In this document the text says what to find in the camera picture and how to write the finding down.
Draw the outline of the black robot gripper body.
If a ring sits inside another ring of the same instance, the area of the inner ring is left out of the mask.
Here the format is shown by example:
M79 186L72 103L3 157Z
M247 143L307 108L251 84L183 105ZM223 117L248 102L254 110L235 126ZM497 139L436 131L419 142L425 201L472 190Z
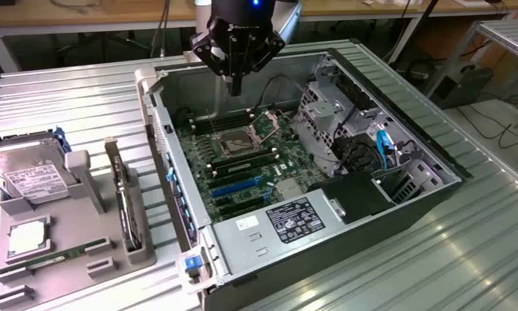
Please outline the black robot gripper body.
M238 53L243 61L250 38L263 42L274 31L274 1L214 1L210 33L218 46L228 54Z

